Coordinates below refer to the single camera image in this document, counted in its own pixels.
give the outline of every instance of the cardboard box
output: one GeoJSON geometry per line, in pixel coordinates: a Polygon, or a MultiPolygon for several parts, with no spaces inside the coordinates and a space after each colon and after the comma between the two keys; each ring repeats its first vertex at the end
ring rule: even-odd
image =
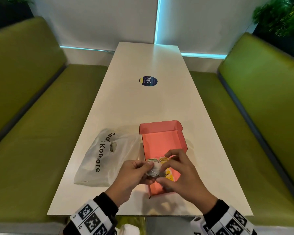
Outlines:
{"type": "MultiPolygon", "coordinates": [[[[139,134],[143,137],[145,160],[164,157],[170,149],[183,149],[186,152],[188,148],[182,130],[177,120],[140,124],[139,134]]],[[[170,170],[174,181],[177,181],[180,173],[172,168],[170,170]]],[[[157,182],[149,186],[149,196],[167,192],[157,182]]]]}

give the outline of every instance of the seat cushion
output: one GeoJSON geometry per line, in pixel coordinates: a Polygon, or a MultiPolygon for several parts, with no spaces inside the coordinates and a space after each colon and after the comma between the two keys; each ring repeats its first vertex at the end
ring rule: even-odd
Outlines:
{"type": "Polygon", "coordinates": [[[65,62],[42,17],[0,29],[0,130],[65,62]]]}
{"type": "Polygon", "coordinates": [[[216,74],[191,75],[254,213],[248,219],[255,225],[294,226],[294,198],[216,74]]]}
{"type": "Polygon", "coordinates": [[[0,222],[47,212],[107,67],[69,65],[0,142],[0,222]]]}
{"type": "Polygon", "coordinates": [[[294,181],[294,58],[245,33],[219,71],[294,181]]]}

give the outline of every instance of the person's right hand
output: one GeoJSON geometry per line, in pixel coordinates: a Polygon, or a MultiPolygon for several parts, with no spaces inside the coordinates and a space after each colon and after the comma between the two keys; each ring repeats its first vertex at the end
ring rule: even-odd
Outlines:
{"type": "Polygon", "coordinates": [[[172,155],[175,156],[164,163],[161,170],[164,171],[171,167],[177,170],[181,176],[176,182],[165,177],[157,178],[157,182],[171,188],[182,198],[193,203],[203,214],[208,213],[215,206],[218,199],[207,190],[195,166],[182,149],[169,150],[165,157],[168,158],[172,155]]]}

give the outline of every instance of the round blue sticker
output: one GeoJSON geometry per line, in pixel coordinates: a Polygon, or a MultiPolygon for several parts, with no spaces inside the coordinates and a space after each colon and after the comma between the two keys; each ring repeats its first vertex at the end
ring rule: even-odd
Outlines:
{"type": "Polygon", "coordinates": [[[155,79],[154,77],[150,77],[150,76],[145,76],[142,77],[139,82],[143,85],[143,86],[155,86],[158,82],[157,79],[155,79]]]}

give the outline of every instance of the white table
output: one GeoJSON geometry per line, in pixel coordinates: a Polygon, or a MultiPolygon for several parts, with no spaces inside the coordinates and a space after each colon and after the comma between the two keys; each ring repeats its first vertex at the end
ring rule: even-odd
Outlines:
{"type": "MultiPolygon", "coordinates": [[[[120,42],[76,143],[48,215],[71,215],[104,187],[73,184],[86,151],[103,128],[139,133],[139,124],[179,120],[187,154],[207,188],[243,215],[253,215],[177,46],[120,42]],[[156,86],[139,79],[153,76],[156,86]]],[[[138,185],[117,215],[201,215],[178,194],[148,198],[138,185]]]]}

